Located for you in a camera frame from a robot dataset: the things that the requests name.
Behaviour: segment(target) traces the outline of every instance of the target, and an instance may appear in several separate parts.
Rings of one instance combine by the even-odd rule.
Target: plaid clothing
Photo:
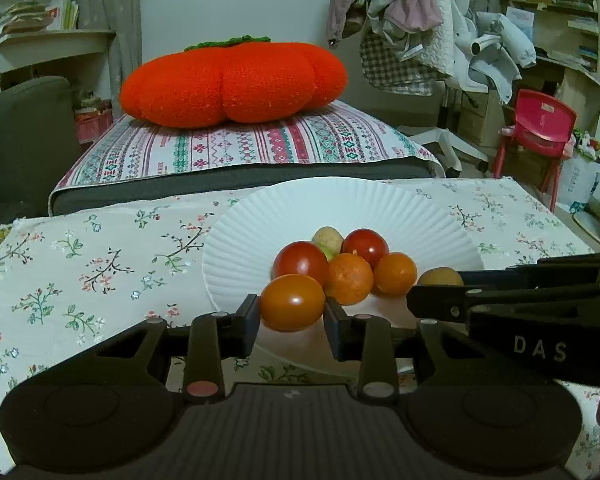
[[[370,29],[360,42],[362,72],[369,84],[379,90],[394,94],[433,94],[434,81],[444,80],[445,75],[435,68],[423,65],[419,56],[398,61],[382,44],[382,39]]]

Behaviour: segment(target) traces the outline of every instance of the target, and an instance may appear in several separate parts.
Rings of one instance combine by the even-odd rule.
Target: white tablecloth
[[[513,180],[403,180],[448,210],[487,269],[590,249]],[[0,246],[0,403],[16,384],[146,317],[171,326],[213,310],[200,262],[217,218],[255,189],[174,196],[19,222]],[[333,382],[257,349],[223,363],[227,382]],[[178,387],[174,360],[169,386]],[[411,377],[401,377],[407,386]],[[568,468],[599,463],[600,390],[569,384],[584,426]],[[0,436],[0,471],[13,465]]]

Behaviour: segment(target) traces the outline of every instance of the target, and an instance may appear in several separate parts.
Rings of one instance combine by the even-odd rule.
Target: ribbed black surface
[[[256,384],[239,384],[218,404],[188,408],[173,433],[136,462],[78,476],[84,480],[496,478],[440,462],[420,448],[393,410],[357,402],[345,386],[296,390]],[[10,477],[72,478],[26,466],[14,469]],[[572,480],[559,468],[523,478]]]

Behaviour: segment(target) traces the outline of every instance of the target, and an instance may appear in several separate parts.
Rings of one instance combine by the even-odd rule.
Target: striped patterned fabric
[[[428,150],[340,101],[271,123],[225,123],[199,130],[123,116],[74,164],[54,193],[237,164],[377,162],[408,156],[431,161],[442,176]]]

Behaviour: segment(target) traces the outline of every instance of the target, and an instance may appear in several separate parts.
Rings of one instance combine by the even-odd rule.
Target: plush toy
[[[319,108],[346,85],[343,64],[323,48],[246,36],[145,63],[123,84],[120,104],[129,115],[162,126],[203,128]]]

